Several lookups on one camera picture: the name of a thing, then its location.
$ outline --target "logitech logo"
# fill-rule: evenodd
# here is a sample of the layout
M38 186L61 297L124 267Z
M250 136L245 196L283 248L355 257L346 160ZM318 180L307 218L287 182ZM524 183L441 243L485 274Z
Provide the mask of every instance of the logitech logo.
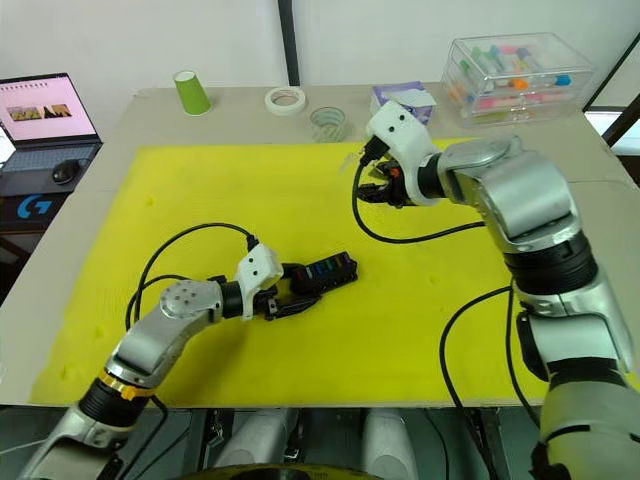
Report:
M29 211L28 207L33 201L37 200L41 196L42 195L29 195L27 198L25 198L18 206L18 216L20 218L29 218L31 216L31 212ZM47 213L47 210L49 210L49 207L51 207L50 200L36 202L34 208L37 211L35 213L38 215L44 215L45 213Z

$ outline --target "laptop screen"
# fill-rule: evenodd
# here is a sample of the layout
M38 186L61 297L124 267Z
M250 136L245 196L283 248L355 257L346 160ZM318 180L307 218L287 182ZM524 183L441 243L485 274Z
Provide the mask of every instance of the laptop screen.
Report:
M96 135L66 74L0 80L0 122L14 142Z

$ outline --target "laptop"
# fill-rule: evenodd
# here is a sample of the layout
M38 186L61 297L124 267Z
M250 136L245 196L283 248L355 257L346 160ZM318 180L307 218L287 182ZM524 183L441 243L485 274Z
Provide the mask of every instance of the laptop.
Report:
M74 190L102 146L69 75L0 80L0 127L15 151L0 169L0 196ZM53 168L77 160L81 170L58 185Z

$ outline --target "gray table surface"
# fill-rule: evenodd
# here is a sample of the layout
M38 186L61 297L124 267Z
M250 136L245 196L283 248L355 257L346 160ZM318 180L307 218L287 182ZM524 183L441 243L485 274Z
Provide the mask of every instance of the gray table surface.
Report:
M584 115L576 109L552 121L464 129L443 104L439 84L426 86L439 102L429 124L433 138L515 133L527 148L547 155L564 172L585 231L607 269L638 344L640 319L635 296L640 285L640 257L636 253L640 245L640 191ZM138 147L311 143L309 114L322 106L336 106L345 112L345 141L364 139L364 126L370 118L370 87L303 89L308 104L295 117L276 117L266 111L267 87L209 89L213 109L200 117L184 115L173 89L138 92L0 309L0 403L28 403L31 386L46 365L62 325L84 258Z

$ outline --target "laptop keyboard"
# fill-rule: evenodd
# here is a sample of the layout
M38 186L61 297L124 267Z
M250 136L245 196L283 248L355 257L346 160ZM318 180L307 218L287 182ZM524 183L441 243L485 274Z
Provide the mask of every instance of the laptop keyboard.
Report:
M94 145L86 147L44 148L16 152L4 163L2 172L21 172L25 170L51 170L65 160L89 160Z

